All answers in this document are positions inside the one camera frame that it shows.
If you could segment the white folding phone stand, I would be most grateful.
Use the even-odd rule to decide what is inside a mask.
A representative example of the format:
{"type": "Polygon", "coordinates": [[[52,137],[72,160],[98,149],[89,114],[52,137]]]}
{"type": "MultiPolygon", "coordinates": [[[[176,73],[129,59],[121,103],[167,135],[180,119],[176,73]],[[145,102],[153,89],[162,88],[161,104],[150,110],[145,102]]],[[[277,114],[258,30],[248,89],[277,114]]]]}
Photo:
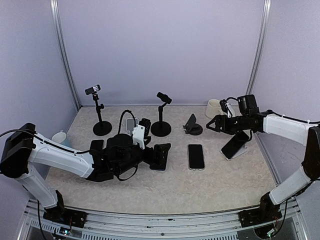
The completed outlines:
{"type": "Polygon", "coordinates": [[[125,121],[125,127],[126,127],[126,131],[129,135],[132,134],[132,131],[134,130],[135,127],[135,119],[133,118],[127,118],[125,121]]]}

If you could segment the small black disc phone stand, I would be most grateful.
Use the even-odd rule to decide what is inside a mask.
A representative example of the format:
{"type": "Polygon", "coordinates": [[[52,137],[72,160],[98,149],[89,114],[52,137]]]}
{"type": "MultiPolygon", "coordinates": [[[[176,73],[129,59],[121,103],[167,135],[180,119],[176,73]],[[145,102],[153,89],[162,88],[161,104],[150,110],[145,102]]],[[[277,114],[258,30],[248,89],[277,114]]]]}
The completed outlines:
{"type": "Polygon", "coordinates": [[[201,125],[197,123],[197,118],[194,113],[191,114],[190,118],[188,119],[187,123],[183,125],[183,129],[186,134],[192,136],[201,135],[203,132],[203,128],[201,125]]]}

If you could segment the black round-base phone stand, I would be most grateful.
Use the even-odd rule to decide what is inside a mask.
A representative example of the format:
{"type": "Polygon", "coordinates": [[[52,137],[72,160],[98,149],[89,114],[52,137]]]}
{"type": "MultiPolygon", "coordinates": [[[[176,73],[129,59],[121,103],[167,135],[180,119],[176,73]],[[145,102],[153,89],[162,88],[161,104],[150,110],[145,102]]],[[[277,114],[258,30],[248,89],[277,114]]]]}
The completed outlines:
{"type": "Polygon", "coordinates": [[[92,95],[92,99],[95,102],[95,110],[98,116],[98,122],[93,126],[93,133],[96,136],[105,136],[109,134],[112,130],[112,124],[108,121],[102,120],[101,110],[104,109],[104,105],[101,103],[99,104],[99,96],[98,91],[101,90],[101,87],[99,84],[94,85],[90,88],[87,88],[85,90],[85,94],[92,95]]]}

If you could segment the black smartphone white back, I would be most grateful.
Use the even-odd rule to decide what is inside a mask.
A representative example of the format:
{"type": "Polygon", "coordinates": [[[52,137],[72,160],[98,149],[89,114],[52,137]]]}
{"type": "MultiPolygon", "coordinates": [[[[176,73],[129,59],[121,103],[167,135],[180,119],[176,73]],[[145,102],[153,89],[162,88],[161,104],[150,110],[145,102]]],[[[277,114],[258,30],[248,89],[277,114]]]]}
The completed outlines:
{"type": "Polygon", "coordinates": [[[104,140],[98,139],[98,140],[92,140],[90,143],[90,150],[93,151],[101,151],[104,147],[104,140]]]}

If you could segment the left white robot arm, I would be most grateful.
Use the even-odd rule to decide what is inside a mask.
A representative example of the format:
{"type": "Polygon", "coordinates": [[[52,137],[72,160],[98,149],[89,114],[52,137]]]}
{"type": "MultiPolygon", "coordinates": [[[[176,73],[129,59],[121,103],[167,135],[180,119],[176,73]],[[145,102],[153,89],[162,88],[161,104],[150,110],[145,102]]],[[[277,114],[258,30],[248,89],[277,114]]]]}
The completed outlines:
{"type": "Polygon", "coordinates": [[[79,151],[55,143],[36,132],[36,126],[26,123],[9,130],[0,160],[0,172],[17,180],[31,193],[47,212],[63,223],[70,218],[63,197],[44,180],[35,168],[42,164],[75,174],[91,182],[101,183],[120,177],[130,169],[146,163],[150,169],[166,168],[170,143],[148,147],[151,138],[145,136],[145,127],[137,125],[131,135],[118,133],[103,140],[93,140],[89,150],[79,151]]]}

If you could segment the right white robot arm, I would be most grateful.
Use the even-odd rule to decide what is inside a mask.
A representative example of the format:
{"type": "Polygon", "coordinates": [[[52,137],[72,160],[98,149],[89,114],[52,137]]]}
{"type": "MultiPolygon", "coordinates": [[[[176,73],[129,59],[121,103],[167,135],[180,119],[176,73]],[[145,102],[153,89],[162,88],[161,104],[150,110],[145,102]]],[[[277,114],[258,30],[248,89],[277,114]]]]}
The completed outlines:
{"type": "Polygon", "coordinates": [[[207,129],[232,136],[221,150],[227,159],[249,142],[254,133],[275,135],[292,142],[277,148],[286,166],[289,159],[298,157],[298,169],[260,199],[255,216],[260,222],[266,222],[284,201],[300,195],[319,179],[320,124],[281,115],[271,109],[261,112],[253,94],[237,97],[236,101],[240,115],[235,116],[227,106],[228,101],[223,99],[219,102],[223,114],[215,115],[206,124],[207,129]]]}

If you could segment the cream ceramic mug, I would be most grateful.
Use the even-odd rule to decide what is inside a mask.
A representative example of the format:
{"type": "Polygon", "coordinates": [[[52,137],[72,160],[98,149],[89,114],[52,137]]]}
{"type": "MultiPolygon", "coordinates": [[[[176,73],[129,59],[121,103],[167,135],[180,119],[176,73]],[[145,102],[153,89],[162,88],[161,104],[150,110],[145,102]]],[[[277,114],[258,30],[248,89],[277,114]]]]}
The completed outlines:
{"type": "Polygon", "coordinates": [[[207,103],[205,115],[213,119],[216,115],[223,115],[222,107],[220,105],[220,100],[218,99],[210,99],[207,103]]]}

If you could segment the light blue plastic cup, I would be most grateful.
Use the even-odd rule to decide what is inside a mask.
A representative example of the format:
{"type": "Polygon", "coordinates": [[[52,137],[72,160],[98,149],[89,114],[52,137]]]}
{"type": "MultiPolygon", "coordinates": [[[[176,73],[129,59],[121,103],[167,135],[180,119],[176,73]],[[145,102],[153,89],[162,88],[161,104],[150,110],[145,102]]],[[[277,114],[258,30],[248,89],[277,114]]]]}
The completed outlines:
{"type": "Polygon", "coordinates": [[[58,149],[65,151],[72,150],[72,146],[67,138],[67,134],[63,131],[57,132],[55,135],[53,135],[51,141],[58,149]]]}

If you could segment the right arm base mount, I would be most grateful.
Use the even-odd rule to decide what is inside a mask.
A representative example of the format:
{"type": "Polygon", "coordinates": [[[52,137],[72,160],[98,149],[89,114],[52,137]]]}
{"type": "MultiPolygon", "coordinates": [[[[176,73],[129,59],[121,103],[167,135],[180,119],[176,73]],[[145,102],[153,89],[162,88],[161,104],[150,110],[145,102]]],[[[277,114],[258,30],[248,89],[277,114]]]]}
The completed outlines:
{"type": "Polygon", "coordinates": [[[241,227],[245,228],[281,219],[282,213],[278,209],[265,213],[260,208],[253,208],[240,211],[238,216],[241,227]]]}

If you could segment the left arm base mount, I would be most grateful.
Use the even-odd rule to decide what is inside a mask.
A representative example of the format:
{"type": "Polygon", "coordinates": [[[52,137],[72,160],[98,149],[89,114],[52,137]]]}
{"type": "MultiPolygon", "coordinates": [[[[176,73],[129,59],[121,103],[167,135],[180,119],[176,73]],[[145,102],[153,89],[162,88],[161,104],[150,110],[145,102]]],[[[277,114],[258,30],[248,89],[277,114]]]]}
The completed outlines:
{"type": "Polygon", "coordinates": [[[43,218],[71,227],[84,228],[87,215],[88,214],[84,211],[66,208],[64,211],[46,210],[43,214],[43,218]]]}

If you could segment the right aluminium frame post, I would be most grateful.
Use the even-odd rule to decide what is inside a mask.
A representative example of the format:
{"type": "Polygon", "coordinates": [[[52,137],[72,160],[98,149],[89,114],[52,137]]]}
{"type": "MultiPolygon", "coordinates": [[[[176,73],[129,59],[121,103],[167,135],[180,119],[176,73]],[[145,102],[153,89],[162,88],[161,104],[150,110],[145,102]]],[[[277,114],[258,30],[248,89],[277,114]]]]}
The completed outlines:
{"type": "Polygon", "coordinates": [[[258,41],[257,41],[257,46],[254,54],[253,65],[252,65],[250,76],[249,76],[249,82],[246,88],[247,95],[252,94],[254,90],[260,61],[263,55],[263,48],[264,48],[265,38],[268,30],[271,5],[272,5],[271,0],[265,0],[263,2],[263,11],[262,11],[262,17],[260,22],[258,41]]]}

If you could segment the aluminium frame post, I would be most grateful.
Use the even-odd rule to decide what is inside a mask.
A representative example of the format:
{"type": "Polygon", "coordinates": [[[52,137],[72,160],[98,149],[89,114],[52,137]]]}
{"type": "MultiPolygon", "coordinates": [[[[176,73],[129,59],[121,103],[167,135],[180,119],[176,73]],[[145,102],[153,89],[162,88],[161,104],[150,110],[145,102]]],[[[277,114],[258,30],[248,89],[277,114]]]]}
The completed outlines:
{"type": "Polygon", "coordinates": [[[257,46],[254,54],[253,65],[252,65],[250,76],[249,76],[249,82],[246,88],[247,95],[252,94],[254,90],[260,61],[263,55],[263,48],[264,48],[265,38],[268,30],[271,5],[272,5],[271,0],[265,0],[263,2],[263,11],[262,11],[262,17],[260,22],[258,41],[257,41],[257,46]]]}
{"type": "Polygon", "coordinates": [[[51,14],[53,18],[54,28],[57,36],[57,42],[58,42],[58,48],[62,59],[62,64],[64,68],[64,72],[66,75],[67,84],[72,96],[72,100],[74,103],[74,106],[77,111],[81,109],[81,103],[78,96],[78,91],[76,89],[76,85],[72,76],[71,67],[69,63],[69,59],[67,56],[67,50],[65,46],[64,41],[64,35],[63,35],[63,28],[62,28],[62,22],[60,19],[60,12],[59,12],[59,4],[57,0],[51,0],[50,1],[50,8],[51,8],[51,14]]]}

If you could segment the front aluminium rail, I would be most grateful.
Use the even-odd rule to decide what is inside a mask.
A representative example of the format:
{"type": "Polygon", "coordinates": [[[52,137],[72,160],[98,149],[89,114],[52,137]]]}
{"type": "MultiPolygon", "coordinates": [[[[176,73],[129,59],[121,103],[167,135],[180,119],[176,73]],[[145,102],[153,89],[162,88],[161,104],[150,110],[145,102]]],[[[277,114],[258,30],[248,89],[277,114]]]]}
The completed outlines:
{"type": "MultiPolygon", "coordinates": [[[[129,214],[67,206],[87,213],[83,228],[72,227],[67,236],[59,234],[68,226],[41,219],[46,239],[52,234],[66,240],[261,240],[255,230],[276,221],[242,227],[238,208],[194,214],[129,214]]],[[[29,200],[19,223],[15,240],[43,240],[39,228],[37,202],[29,200]]],[[[311,240],[298,203],[289,200],[285,222],[271,240],[311,240]]]]}

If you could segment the left aluminium frame post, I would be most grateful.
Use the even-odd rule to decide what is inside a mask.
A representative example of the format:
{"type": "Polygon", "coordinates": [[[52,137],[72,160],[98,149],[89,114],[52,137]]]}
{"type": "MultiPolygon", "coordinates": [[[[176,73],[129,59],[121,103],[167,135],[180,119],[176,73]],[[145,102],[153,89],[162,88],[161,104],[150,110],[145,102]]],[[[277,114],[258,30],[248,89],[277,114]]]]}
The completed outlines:
{"type": "Polygon", "coordinates": [[[72,76],[71,67],[69,63],[69,59],[67,56],[67,50],[65,46],[64,41],[64,35],[63,35],[63,28],[62,28],[62,22],[60,19],[60,12],[59,12],[59,4],[57,0],[51,0],[50,1],[50,8],[51,8],[51,14],[53,18],[54,28],[57,36],[57,42],[58,42],[58,48],[62,59],[62,64],[64,68],[64,72],[66,75],[67,84],[72,96],[72,100],[74,103],[74,106],[77,111],[81,109],[81,103],[78,96],[78,91],[76,89],[76,85],[72,76]]]}

